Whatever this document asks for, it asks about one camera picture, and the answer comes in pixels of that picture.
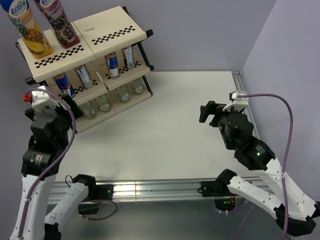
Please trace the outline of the glass bottle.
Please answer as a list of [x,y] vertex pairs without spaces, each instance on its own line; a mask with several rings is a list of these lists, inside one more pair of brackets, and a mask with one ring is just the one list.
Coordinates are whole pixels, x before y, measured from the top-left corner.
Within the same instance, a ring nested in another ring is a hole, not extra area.
[[90,101],[81,104],[79,107],[88,120],[93,120],[97,117],[96,110]]
[[128,86],[126,84],[116,88],[116,94],[121,103],[126,103],[130,99]]
[[143,92],[143,78],[136,78],[131,82],[131,88],[135,95],[140,95]]
[[109,104],[108,96],[106,94],[102,94],[98,96],[95,100],[101,111],[108,112],[110,110],[110,104]]

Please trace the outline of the energy drink can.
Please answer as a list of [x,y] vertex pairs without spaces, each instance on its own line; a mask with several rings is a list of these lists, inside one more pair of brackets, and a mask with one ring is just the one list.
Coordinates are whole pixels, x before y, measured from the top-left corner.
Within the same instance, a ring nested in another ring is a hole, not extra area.
[[115,52],[111,52],[104,56],[108,75],[112,79],[117,79],[120,76],[117,55]]
[[135,68],[135,58],[134,58],[134,51],[133,46],[129,45],[121,49],[124,65],[129,69],[132,70]]
[[77,76],[79,77],[79,79],[85,89],[90,89],[93,87],[93,85],[94,85],[93,80],[92,80],[90,72],[85,64],[74,68],[74,71],[76,72]]
[[67,75],[65,73],[58,74],[53,77],[58,88],[64,93],[68,94],[72,98],[76,95],[74,88],[70,84]]

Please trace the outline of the red grape juice carton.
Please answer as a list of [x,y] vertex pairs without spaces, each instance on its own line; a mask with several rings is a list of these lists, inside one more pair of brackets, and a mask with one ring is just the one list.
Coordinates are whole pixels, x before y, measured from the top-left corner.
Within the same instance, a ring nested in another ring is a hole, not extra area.
[[49,22],[61,47],[68,49],[80,43],[60,0],[35,0],[35,4]]

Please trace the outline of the pineapple juice carton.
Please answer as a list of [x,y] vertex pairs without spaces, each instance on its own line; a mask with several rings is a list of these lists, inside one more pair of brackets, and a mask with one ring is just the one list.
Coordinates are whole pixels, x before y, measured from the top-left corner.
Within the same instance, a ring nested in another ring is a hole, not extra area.
[[39,27],[27,0],[2,0],[0,5],[19,31],[24,44],[35,59],[53,53],[53,49]]

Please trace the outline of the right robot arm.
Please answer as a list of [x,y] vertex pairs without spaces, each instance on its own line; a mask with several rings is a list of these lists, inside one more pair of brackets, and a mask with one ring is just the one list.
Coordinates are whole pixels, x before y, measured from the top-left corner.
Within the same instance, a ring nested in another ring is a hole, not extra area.
[[320,215],[320,203],[308,197],[288,175],[282,174],[275,153],[253,136],[254,126],[243,111],[243,107],[209,101],[200,107],[199,122],[204,123],[213,115],[210,126],[219,129],[225,147],[234,151],[234,158],[256,174],[271,192],[225,169],[214,181],[201,182],[202,196],[241,196],[269,213],[287,234],[294,237],[311,234],[316,227],[314,218]]

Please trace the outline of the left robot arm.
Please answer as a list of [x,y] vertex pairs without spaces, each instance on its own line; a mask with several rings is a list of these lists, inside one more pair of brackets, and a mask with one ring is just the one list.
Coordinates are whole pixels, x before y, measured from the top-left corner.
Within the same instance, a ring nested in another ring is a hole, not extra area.
[[11,240],[59,240],[78,205],[96,197],[95,178],[75,177],[67,193],[54,209],[47,207],[60,163],[76,134],[76,120],[84,113],[68,95],[61,97],[46,89],[31,89],[23,95],[31,108],[32,135],[22,157],[22,195]]

